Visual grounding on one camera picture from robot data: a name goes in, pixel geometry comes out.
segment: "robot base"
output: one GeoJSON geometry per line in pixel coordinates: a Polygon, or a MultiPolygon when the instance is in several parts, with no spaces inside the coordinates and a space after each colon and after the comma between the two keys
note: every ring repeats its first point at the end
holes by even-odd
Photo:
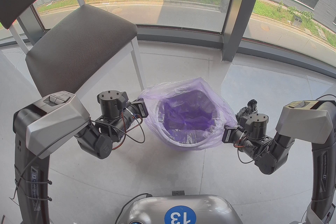
{"type": "Polygon", "coordinates": [[[215,195],[148,197],[134,202],[119,224],[243,224],[230,203],[215,195]]]}

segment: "blue circle sticker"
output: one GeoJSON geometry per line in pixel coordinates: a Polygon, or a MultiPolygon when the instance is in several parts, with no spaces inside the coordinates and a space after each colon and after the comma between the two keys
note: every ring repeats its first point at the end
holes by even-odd
{"type": "Polygon", "coordinates": [[[165,224],[195,224],[195,212],[183,205],[169,209],[165,215],[165,224]]]}

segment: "white tile floor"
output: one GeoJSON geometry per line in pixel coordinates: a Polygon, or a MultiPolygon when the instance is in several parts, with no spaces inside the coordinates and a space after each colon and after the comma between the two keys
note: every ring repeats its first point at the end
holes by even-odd
{"type": "MultiPolygon", "coordinates": [[[[147,84],[203,77],[235,112],[254,98],[260,113],[268,114],[268,135],[275,134],[283,105],[315,99],[336,81],[326,76],[261,58],[237,55],[221,62],[219,50],[187,45],[140,43],[147,84]]],[[[82,99],[92,118],[100,115],[96,95],[107,89],[140,93],[131,56],[111,70],[82,99]]],[[[19,224],[19,207],[9,200],[14,184],[15,111],[39,99],[39,93],[16,47],[0,51],[0,215],[5,224],[19,224]]],[[[215,194],[226,198],[245,224],[287,224],[300,220],[312,192],[312,154],[308,142],[296,140],[287,163],[266,176],[251,164],[241,164],[232,145],[203,151],[176,152],[145,126],[145,144],[129,139],[107,159],[80,149],[75,139],[52,154],[49,179],[50,217],[55,224],[114,223],[130,197],[149,192],[170,195],[215,194]]],[[[133,132],[141,138],[139,130],[133,132]]],[[[336,217],[330,223],[336,223],[336,217]]]]}

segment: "gray upholstered seat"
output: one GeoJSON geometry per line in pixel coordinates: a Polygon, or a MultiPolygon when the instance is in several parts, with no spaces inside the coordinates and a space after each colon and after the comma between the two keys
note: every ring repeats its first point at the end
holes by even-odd
{"type": "Polygon", "coordinates": [[[31,48],[26,63],[42,96],[58,91],[75,93],[136,35],[133,23],[83,5],[31,48]]]}

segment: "translucent plastic bag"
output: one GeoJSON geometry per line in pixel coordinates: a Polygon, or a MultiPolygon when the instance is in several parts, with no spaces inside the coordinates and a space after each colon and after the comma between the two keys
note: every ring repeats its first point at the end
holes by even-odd
{"type": "Polygon", "coordinates": [[[237,126],[229,104],[203,78],[161,83],[143,90],[145,123],[164,143],[203,150],[221,143],[224,125],[237,126]]]}

